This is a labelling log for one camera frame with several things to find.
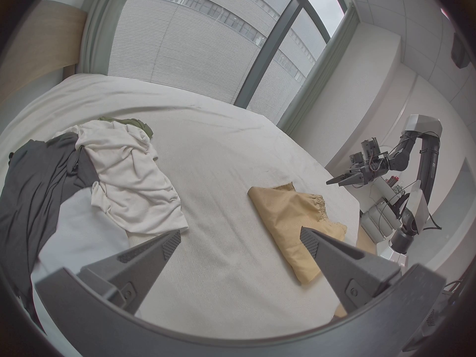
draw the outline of clothing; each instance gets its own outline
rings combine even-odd
[[[78,135],[30,140],[11,158],[0,196],[0,262],[35,318],[30,274],[38,253],[56,231],[60,205],[98,180]]]
[[[122,123],[122,124],[132,124],[133,126],[139,127],[141,130],[143,130],[147,134],[147,136],[149,136],[149,139],[154,134],[154,132],[152,132],[152,129],[147,124],[145,124],[144,122],[142,122],[139,119],[134,119],[134,118],[132,118],[132,119],[116,119],[116,118],[111,118],[109,116],[101,116],[98,120],[105,120],[106,122],[116,121],[116,122],[119,122],[119,123]]]
[[[322,196],[298,193],[292,182],[275,188],[252,187],[248,195],[296,277],[302,284],[311,282],[320,269],[300,240],[301,227],[339,241],[344,240],[347,227],[329,221]]]
[[[131,233],[154,236],[188,228],[180,198],[158,169],[157,152],[143,130],[92,120],[65,132],[78,134],[76,148],[85,147],[98,172],[91,205]]]
[[[33,301],[39,321],[51,342],[65,356],[80,356],[46,312],[35,290],[39,282],[59,268],[74,274],[81,267],[129,248],[126,232],[91,206],[91,188],[76,192],[61,204],[56,232],[45,243],[31,273]]]

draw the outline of corrugated metal facade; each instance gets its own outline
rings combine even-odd
[[[252,0],[210,0],[268,36],[276,20]],[[281,14],[290,0],[263,0]],[[303,12],[294,31],[315,59],[325,42]],[[280,50],[307,76],[312,60],[286,35]],[[120,17],[109,75],[197,92],[233,103],[259,46],[211,16],[165,0],[128,0]],[[301,84],[272,61],[248,109],[277,122]]]

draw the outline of pile of clothes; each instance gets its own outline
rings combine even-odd
[[[0,196],[0,263],[39,324],[32,282],[67,267],[188,229],[180,198],[159,170],[147,124],[101,117],[30,140],[9,156]]]

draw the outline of green garment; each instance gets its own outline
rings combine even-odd
[[[136,127],[139,127],[141,130],[143,130],[147,136],[149,136],[149,139],[152,137],[152,135],[154,134],[151,130],[151,128],[141,122],[139,119],[116,119],[116,118],[111,118],[109,116],[101,116],[98,120],[105,120],[106,122],[112,122],[112,121],[116,121],[116,122],[119,122],[119,123],[122,123],[122,124],[132,124],[133,126],[136,126]]]

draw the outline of light blue garment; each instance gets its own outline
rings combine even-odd
[[[56,232],[39,252],[31,273],[31,282],[35,309],[48,341],[64,356],[79,357],[80,354],[46,312],[36,292],[35,283],[62,267],[77,274],[84,265],[128,248],[126,231],[112,222],[99,208],[91,206],[90,187],[76,192],[60,206]]]

